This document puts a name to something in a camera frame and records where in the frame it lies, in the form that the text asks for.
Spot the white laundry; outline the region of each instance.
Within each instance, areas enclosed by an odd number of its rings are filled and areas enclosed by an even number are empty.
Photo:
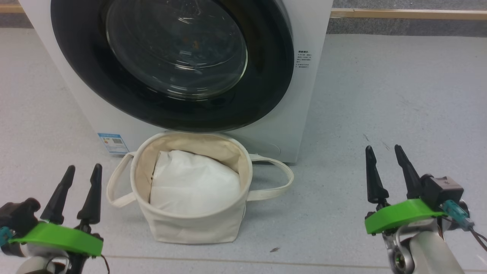
[[[239,175],[209,157],[160,151],[150,204],[168,213],[204,215],[228,207],[240,194]]]

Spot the white cloth bag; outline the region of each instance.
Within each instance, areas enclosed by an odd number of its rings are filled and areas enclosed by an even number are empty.
[[[225,208],[204,215],[177,215],[159,210],[149,204],[152,173],[159,151],[182,150],[208,156],[239,174],[240,195]],[[114,198],[121,173],[133,158],[130,169],[132,193]],[[267,161],[286,173],[286,185],[249,191],[252,180],[252,162]],[[248,201],[266,200],[281,196],[294,180],[289,167],[275,159],[249,155],[236,140],[219,134],[160,133],[145,141],[137,152],[127,153],[115,168],[107,186],[107,199],[121,208],[137,200],[157,241],[182,244],[209,244],[231,242],[237,237]]]
[[[181,150],[161,151],[152,175],[150,204],[180,215],[213,213],[240,195],[238,173],[217,160]]]

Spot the energy label sticker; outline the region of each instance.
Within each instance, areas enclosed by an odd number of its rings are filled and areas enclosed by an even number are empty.
[[[129,149],[119,134],[98,133],[98,136],[100,136],[101,141],[109,153],[126,154],[129,152]]]

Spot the fabric handle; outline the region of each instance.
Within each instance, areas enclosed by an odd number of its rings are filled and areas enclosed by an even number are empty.
[[[135,195],[133,192],[130,192],[129,194],[122,196],[118,199],[114,199],[113,196],[115,196],[115,188],[117,187],[118,183],[120,182],[120,175],[122,175],[122,172],[125,170],[127,167],[129,161],[134,157],[135,152],[129,152],[125,154],[125,156],[122,158],[118,166],[115,168],[114,172],[112,173],[112,176],[110,177],[110,180],[108,181],[107,185],[107,200],[110,202],[110,204],[114,207],[124,207],[133,201],[135,201]]]
[[[270,162],[270,163],[274,164],[275,166],[280,168],[284,173],[286,173],[288,182],[286,185],[281,186],[281,187],[249,191],[248,196],[247,196],[247,201],[261,201],[261,200],[267,200],[267,199],[279,197],[279,196],[283,195],[289,189],[291,184],[293,183],[294,173],[284,163],[277,161],[275,159],[272,159],[272,158],[262,157],[262,156],[257,155],[257,154],[251,154],[250,160],[252,162],[264,161],[264,162]]]

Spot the front-load washing machine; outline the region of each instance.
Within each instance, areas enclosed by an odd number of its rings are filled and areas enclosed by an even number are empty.
[[[20,0],[110,153],[221,132],[297,160],[333,0]]]

